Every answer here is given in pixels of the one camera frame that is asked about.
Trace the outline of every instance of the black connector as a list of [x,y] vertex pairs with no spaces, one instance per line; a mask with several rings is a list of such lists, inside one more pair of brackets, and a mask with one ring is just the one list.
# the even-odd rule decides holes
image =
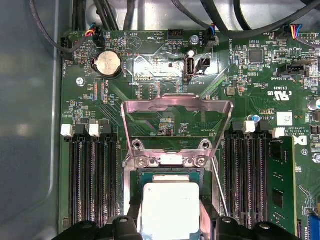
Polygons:
[[[62,37],[61,38],[61,47],[66,48],[66,49],[71,49],[73,47],[73,43],[68,37]],[[73,53],[61,52],[61,56],[65,60],[73,61]]]
[[209,68],[211,66],[211,58],[200,58],[197,66],[196,66],[196,70],[198,71],[203,71],[205,72],[207,70],[207,68]]
[[93,43],[96,45],[97,48],[104,48],[105,47],[105,38],[103,30],[96,26],[94,27],[95,34],[92,36]]
[[216,43],[216,32],[213,29],[209,27],[203,34],[202,44],[206,49],[211,49]]
[[183,40],[184,30],[183,29],[169,29],[168,40]]
[[301,64],[287,64],[278,67],[277,76],[288,76],[288,75],[303,75],[308,77],[310,75],[309,68],[306,65]]
[[287,40],[292,38],[290,25],[283,25],[281,28],[279,28],[279,30],[274,33],[274,38],[280,40]]

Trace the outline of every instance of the mounting hole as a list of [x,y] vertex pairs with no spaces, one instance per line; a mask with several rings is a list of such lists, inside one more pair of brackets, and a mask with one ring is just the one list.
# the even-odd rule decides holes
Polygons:
[[202,147],[203,147],[204,149],[207,149],[207,148],[209,147],[209,143],[208,143],[208,142],[204,142],[204,143],[202,144]]
[[135,149],[140,148],[140,143],[138,143],[138,142],[133,143],[133,147],[134,147]]
[[121,218],[121,219],[119,220],[119,222],[120,222],[120,223],[126,223],[126,222],[128,222],[128,218]]

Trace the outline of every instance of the surface mount component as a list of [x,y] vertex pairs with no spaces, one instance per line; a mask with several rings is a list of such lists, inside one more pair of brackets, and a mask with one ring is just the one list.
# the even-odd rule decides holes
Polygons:
[[264,63],[263,50],[262,49],[249,50],[249,62],[252,64],[263,64]]
[[114,79],[121,74],[123,61],[114,51],[104,51],[92,59],[91,67],[102,77]]

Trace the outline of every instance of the integrated circuit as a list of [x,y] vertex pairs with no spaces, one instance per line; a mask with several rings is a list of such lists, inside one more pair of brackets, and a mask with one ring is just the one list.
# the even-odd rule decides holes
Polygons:
[[264,63],[264,51],[262,49],[250,49],[249,50],[249,62],[252,64]]

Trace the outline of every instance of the cable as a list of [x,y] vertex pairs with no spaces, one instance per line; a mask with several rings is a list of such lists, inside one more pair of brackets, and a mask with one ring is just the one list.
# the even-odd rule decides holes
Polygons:
[[311,42],[308,42],[300,37],[296,37],[294,40],[296,40],[297,42],[301,43],[301,44],[304,44],[306,46],[309,46],[311,48],[314,48],[314,49],[320,49],[320,44],[313,44]]
[[214,22],[214,24],[218,27],[220,32],[228,37],[229,39],[246,39],[246,38],[253,38],[257,35],[264,34],[267,32],[272,32],[275,29],[280,28],[283,25],[290,24],[299,18],[303,17],[307,13],[309,13],[312,9],[320,5],[320,0],[315,0],[309,5],[303,7],[302,9],[296,11],[295,13],[291,14],[290,16],[285,17],[284,19],[281,19],[275,23],[272,23],[270,25],[249,30],[249,31],[229,31],[226,27],[224,21],[222,20],[219,11],[213,2],[213,0],[200,0],[204,9],[208,13],[211,20]]
[[49,36],[49,34],[47,33],[44,25],[42,24],[37,9],[36,9],[36,5],[34,0],[29,0],[29,7],[31,10],[31,14],[32,17],[35,21],[35,24],[37,25],[37,27],[39,28],[39,30],[41,31],[43,37],[52,45],[54,46],[56,49],[58,49],[59,51],[66,53],[66,54],[71,54],[73,52],[75,52],[76,50],[78,50],[81,45],[87,40],[86,36],[83,36],[77,43],[76,45],[74,45],[72,48],[65,48],[60,46],[59,44],[57,44],[55,41],[52,40],[52,38]]
[[300,24],[299,26],[298,26],[298,28],[296,29],[296,34],[295,34],[295,37],[297,38],[297,37],[299,37],[299,32],[300,32],[300,29],[302,28],[302,24]]
[[123,24],[123,30],[129,31],[134,20],[136,0],[127,0],[126,15]]
[[106,15],[109,17],[112,30],[119,31],[119,27],[118,27],[116,18],[114,16],[114,13],[112,12],[112,9],[111,9],[111,6],[110,6],[108,0],[102,0],[102,6],[104,7]]
[[294,26],[293,26],[293,25],[291,25],[291,26],[290,26],[290,28],[291,28],[292,38],[293,38],[293,40],[295,40],[295,39],[296,39],[296,34],[295,34]]
[[78,28],[79,31],[86,30],[86,0],[78,0]]
[[101,18],[101,21],[102,21],[102,24],[103,24],[103,27],[105,30],[107,31],[111,31],[111,26],[109,25],[109,20],[108,20],[108,17],[106,15],[106,12],[104,10],[104,7],[102,6],[101,4],[101,1],[100,0],[93,0],[95,6],[96,6],[96,9],[98,11],[98,14]]
[[199,18],[197,18],[195,15],[193,15],[188,9],[185,8],[185,6],[182,5],[182,3],[179,0],[171,0],[171,2],[175,5],[175,7],[182,12],[184,15],[186,15],[188,18],[190,18],[192,21],[194,21],[196,24],[200,25],[204,29],[208,29],[210,25],[204,23]]
[[248,25],[243,13],[242,13],[240,0],[233,0],[233,9],[234,9],[235,17],[236,17],[237,21],[239,22],[241,28],[244,31],[251,30],[251,27]]
[[72,31],[78,30],[78,0],[73,0],[72,4]]

